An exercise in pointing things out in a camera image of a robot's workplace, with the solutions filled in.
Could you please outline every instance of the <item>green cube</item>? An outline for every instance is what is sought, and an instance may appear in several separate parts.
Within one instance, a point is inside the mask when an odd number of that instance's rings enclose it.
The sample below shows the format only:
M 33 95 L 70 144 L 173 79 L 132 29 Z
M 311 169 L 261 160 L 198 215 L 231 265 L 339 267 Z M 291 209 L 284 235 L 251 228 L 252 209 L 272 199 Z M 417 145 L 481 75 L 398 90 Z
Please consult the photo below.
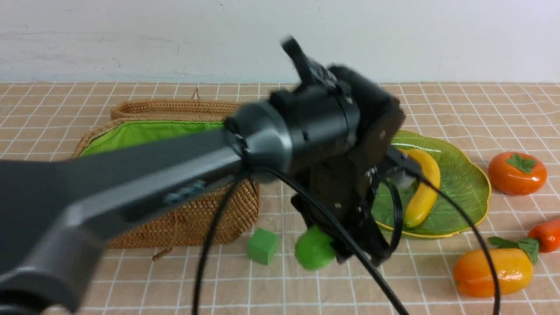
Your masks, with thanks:
M 278 249 L 278 236 L 272 232 L 257 228 L 247 245 L 249 258 L 268 265 Z

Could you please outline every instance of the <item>black wire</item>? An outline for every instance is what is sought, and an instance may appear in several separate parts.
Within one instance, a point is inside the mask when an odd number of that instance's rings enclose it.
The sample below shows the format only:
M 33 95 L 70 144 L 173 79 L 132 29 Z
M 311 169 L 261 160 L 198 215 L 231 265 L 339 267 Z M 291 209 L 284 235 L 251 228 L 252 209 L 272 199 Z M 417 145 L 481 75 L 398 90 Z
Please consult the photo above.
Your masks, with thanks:
M 490 251 L 488 250 L 488 247 L 484 243 L 484 239 L 482 238 L 480 232 L 476 228 L 474 222 L 469 218 L 469 216 L 466 214 L 465 210 L 463 210 L 448 195 L 443 193 L 443 191 L 436 188 L 422 174 L 419 174 L 418 172 L 416 172 L 414 170 L 411 170 L 411 169 L 408 169 L 408 168 L 404 168 L 404 171 L 407 172 L 410 176 L 415 177 L 421 183 L 423 183 L 423 184 L 427 185 L 428 187 L 432 188 L 443 199 L 445 199 L 447 202 L 449 202 L 461 214 L 461 216 L 466 221 L 466 223 L 469 225 L 471 230 L 473 230 L 473 233 L 477 237 L 478 243 L 480 244 L 480 247 L 481 247 L 482 251 L 484 252 L 484 255 L 486 256 L 486 260 L 488 261 L 488 264 L 490 266 L 490 272 L 492 274 L 492 280 L 494 281 L 494 311 L 493 311 L 493 315 L 500 315 L 501 295 L 500 295 L 500 282 L 498 280 L 498 273 L 496 272 L 496 268 L 494 266 L 494 263 L 492 262 L 492 257 L 490 256 Z
M 389 189 L 391 193 L 391 199 L 393 199 L 393 211 L 395 212 L 394 224 L 393 224 L 393 236 L 391 237 L 391 247 L 390 252 L 394 252 L 396 248 L 399 246 L 400 238 L 403 235 L 403 226 L 404 226 L 404 211 L 403 211 L 403 203 L 400 199 L 399 191 L 397 190 L 396 186 L 392 183 L 387 181 L 383 182 Z
M 200 303 L 200 292 L 202 291 L 202 277 L 204 276 L 204 268 L 206 267 L 206 260 L 208 259 L 208 252 L 210 251 L 210 246 L 212 245 L 212 240 L 214 240 L 214 235 L 216 233 L 216 229 L 218 228 L 218 223 L 220 223 L 220 219 L 222 218 L 222 214 L 226 209 L 227 203 L 230 200 L 231 196 L 235 192 L 235 189 L 239 184 L 243 182 L 244 179 L 248 178 L 250 173 L 242 172 L 234 179 L 230 189 L 227 190 L 226 194 L 223 196 L 218 209 L 216 210 L 216 214 L 214 214 L 214 218 L 212 219 L 212 223 L 210 225 L 210 229 L 208 230 L 208 234 L 206 239 L 204 240 L 204 244 L 202 246 L 202 252 L 200 253 L 200 259 L 198 261 L 197 267 L 197 277 L 194 283 L 194 296 L 193 296 L 193 315 L 198 315 L 198 306 Z
M 404 305 L 400 302 L 399 298 L 395 295 L 391 287 L 385 282 L 383 277 L 379 274 L 375 266 L 371 263 L 371 261 L 366 257 L 366 255 L 361 251 L 356 241 L 348 234 L 346 229 L 342 227 L 340 222 L 337 218 L 320 202 L 318 201 L 313 195 L 311 195 L 304 187 L 299 185 L 297 182 L 293 181 L 288 175 L 285 175 L 281 172 L 278 172 L 272 168 L 255 168 L 253 169 L 255 173 L 271 173 L 275 175 L 278 179 L 288 184 L 295 190 L 300 196 L 307 199 L 308 202 L 313 204 L 320 212 L 325 216 L 325 218 L 329 221 L 332 227 L 340 234 L 340 238 L 346 243 L 347 246 L 350 247 L 352 252 L 363 266 L 368 270 L 374 280 L 377 282 L 381 291 L 387 296 L 395 310 L 399 313 L 399 315 L 409 315 L 408 311 L 404 308 Z

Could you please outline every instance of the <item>black cable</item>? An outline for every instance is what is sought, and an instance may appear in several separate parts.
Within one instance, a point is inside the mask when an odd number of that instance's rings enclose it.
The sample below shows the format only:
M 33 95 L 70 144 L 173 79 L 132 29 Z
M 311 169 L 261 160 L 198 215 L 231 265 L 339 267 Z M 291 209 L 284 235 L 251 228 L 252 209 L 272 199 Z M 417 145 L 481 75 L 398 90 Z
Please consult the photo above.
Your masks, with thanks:
M 488 264 L 490 266 L 490 272 L 492 274 L 492 280 L 494 281 L 494 311 L 493 311 L 493 315 L 500 315 L 500 302 L 501 302 L 501 295 L 500 295 L 500 282 L 498 280 L 498 273 L 496 272 L 496 268 L 494 266 L 494 263 L 492 262 L 492 257 L 490 256 L 490 251 L 488 250 L 488 247 L 486 246 L 486 244 L 484 243 L 484 239 L 482 238 L 480 232 L 478 231 L 478 229 L 476 228 L 474 222 L 469 218 L 469 216 L 466 214 L 465 210 L 463 210 L 455 201 L 453 201 L 448 195 L 446 195 L 445 193 L 443 193 L 443 191 L 439 190 L 438 188 L 436 188 L 429 180 L 426 179 L 426 177 L 424 177 L 422 174 L 414 171 L 414 170 L 410 170 L 408 168 L 403 168 L 405 172 L 407 172 L 410 176 L 415 177 L 419 182 L 427 185 L 428 187 L 432 188 L 435 192 L 437 192 L 437 194 L 439 194 L 443 199 L 445 199 L 447 202 L 449 202 L 463 217 L 463 219 L 466 221 L 466 223 L 469 225 L 469 227 L 471 228 L 471 230 L 473 230 L 474 235 L 477 237 L 478 243 L 480 244 L 480 247 L 482 249 L 482 251 L 484 252 L 484 255 L 486 256 L 486 260 L 488 261 Z
M 399 246 L 400 238 L 403 235 L 404 227 L 404 210 L 403 202 L 400 199 L 399 191 L 396 186 L 390 182 L 383 182 L 389 189 L 391 193 L 391 199 L 393 200 L 393 211 L 395 212 L 394 224 L 393 224 L 393 236 L 391 237 L 391 247 L 390 252 L 394 252 Z
M 255 173 L 270 173 L 275 175 L 278 179 L 288 184 L 295 190 L 300 196 L 305 198 L 308 202 L 313 204 L 320 212 L 325 216 L 325 218 L 329 221 L 332 227 L 337 230 L 340 234 L 340 238 L 346 243 L 348 247 L 352 250 L 354 255 L 358 257 L 360 262 L 363 266 L 368 270 L 374 280 L 377 282 L 381 291 L 387 296 L 397 313 L 399 315 L 409 315 L 408 311 L 404 308 L 404 305 L 400 302 L 399 298 L 395 295 L 391 287 L 385 282 L 383 277 L 379 274 L 375 266 L 371 263 L 371 261 L 366 257 L 366 255 L 361 251 L 356 241 L 350 236 L 350 234 L 346 231 L 346 229 L 340 224 L 337 218 L 321 203 L 319 202 L 313 195 L 311 195 L 304 187 L 299 185 L 297 182 L 293 181 L 288 175 L 285 175 L 281 172 L 278 172 L 271 168 L 261 167 L 253 169 Z
M 375 218 L 371 213 L 380 183 L 381 180 L 379 176 L 377 174 L 372 175 L 366 199 L 362 201 L 361 206 L 361 214 L 363 215 L 363 222 L 361 223 L 361 237 L 364 241 L 363 247 L 367 247 L 369 253 L 374 253 L 374 255 L 371 256 L 371 262 L 376 267 L 379 267 L 389 258 L 389 255 L 391 255 L 389 251 L 390 245 L 387 243 L 387 240 L 385 240 L 385 236 L 375 223 Z
M 236 176 L 234 179 L 230 189 L 227 190 L 226 194 L 223 196 L 218 209 L 216 210 L 216 214 L 214 214 L 214 218 L 212 219 L 212 223 L 208 230 L 208 234 L 206 239 L 204 240 L 204 244 L 202 246 L 202 252 L 200 253 L 200 259 L 198 261 L 197 267 L 197 277 L 194 283 L 194 295 L 193 295 L 193 315 L 198 315 L 198 306 L 200 303 L 200 292 L 202 291 L 202 277 L 204 275 L 204 268 L 206 267 L 206 260 L 208 259 L 208 252 L 210 251 L 210 246 L 212 245 L 212 240 L 214 240 L 214 235 L 216 233 L 216 229 L 218 228 L 218 223 L 220 223 L 220 219 L 222 218 L 222 214 L 226 209 L 227 203 L 230 200 L 231 196 L 235 192 L 235 189 L 239 184 L 243 182 L 244 179 L 248 178 L 250 173 L 242 172 Z

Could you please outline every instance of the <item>toy banana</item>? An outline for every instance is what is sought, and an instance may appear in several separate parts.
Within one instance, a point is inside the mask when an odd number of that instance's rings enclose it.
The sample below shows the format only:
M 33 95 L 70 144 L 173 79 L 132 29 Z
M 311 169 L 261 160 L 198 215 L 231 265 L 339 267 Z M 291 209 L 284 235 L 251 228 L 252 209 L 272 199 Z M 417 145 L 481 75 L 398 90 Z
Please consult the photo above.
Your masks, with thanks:
M 424 177 L 436 188 L 440 188 L 440 167 L 430 154 L 420 149 L 402 150 L 402 152 L 420 164 Z M 413 228 L 422 223 L 432 210 L 436 200 L 437 192 L 427 185 L 420 183 L 404 213 L 405 226 Z

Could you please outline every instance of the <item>toy persimmon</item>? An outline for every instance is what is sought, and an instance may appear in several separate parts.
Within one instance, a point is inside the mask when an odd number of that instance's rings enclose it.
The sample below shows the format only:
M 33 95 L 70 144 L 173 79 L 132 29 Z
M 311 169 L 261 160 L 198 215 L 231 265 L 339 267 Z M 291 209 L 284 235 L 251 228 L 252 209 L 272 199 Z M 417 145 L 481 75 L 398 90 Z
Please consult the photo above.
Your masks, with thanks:
M 532 194 L 547 181 L 547 169 L 536 157 L 520 152 L 496 155 L 488 166 L 490 183 L 504 194 Z

